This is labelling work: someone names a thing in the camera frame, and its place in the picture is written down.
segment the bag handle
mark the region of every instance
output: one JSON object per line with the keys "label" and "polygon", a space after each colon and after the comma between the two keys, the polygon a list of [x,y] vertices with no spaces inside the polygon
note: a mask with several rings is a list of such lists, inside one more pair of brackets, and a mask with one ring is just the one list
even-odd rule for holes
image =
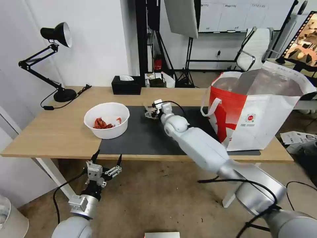
{"label": "bag handle", "polygon": [[204,105],[205,105],[205,98],[206,98],[206,95],[207,95],[207,93],[208,93],[208,89],[210,89],[210,88],[211,88],[211,86],[206,89],[205,94],[204,94],[204,97],[202,98],[201,106],[200,106],[200,112],[201,112],[201,114],[202,114],[204,117],[207,117],[207,116],[210,116],[210,115],[214,114],[216,108],[218,107],[218,104],[221,103],[221,99],[215,98],[215,100],[212,102],[212,105],[210,106],[210,108],[209,108],[209,110],[208,110],[208,113],[205,114],[205,113],[203,112],[202,109],[203,109],[203,107],[204,107]]}

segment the black tissue box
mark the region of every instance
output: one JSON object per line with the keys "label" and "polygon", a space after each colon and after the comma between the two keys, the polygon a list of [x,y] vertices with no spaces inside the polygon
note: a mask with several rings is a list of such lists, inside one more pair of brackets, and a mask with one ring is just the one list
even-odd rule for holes
{"label": "black tissue box", "polygon": [[115,76],[112,80],[112,91],[113,94],[141,94],[141,77],[131,76],[133,81],[121,81],[120,76]]}

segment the red and white bag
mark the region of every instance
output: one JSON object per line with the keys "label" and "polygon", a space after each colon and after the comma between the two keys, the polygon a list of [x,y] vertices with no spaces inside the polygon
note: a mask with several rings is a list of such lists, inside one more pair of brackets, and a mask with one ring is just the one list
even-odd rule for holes
{"label": "red and white bag", "polygon": [[262,69],[222,73],[210,87],[208,113],[204,99],[201,113],[227,151],[265,149],[300,97],[315,91],[301,73],[265,62]]}

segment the red label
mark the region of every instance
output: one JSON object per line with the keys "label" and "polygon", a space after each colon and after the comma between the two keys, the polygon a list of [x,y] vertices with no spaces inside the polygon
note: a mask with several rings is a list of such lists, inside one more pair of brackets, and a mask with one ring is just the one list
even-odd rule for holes
{"label": "red label", "polygon": [[215,110],[218,126],[217,135],[219,141],[222,143],[228,136],[232,136],[227,135],[226,128],[235,130],[247,96],[211,87],[209,105],[213,103],[215,98],[222,100],[221,104]]}

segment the lamp shade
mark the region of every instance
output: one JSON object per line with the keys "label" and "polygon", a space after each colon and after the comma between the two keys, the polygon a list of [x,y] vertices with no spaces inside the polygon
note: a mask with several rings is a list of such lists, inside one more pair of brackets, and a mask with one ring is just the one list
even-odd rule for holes
{"label": "lamp shade", "polygon": [[41,35],[47,40],[57,40],[66,47],[72,47],[72,36],[66,22],[58,24],[55,28],[41,28]]}

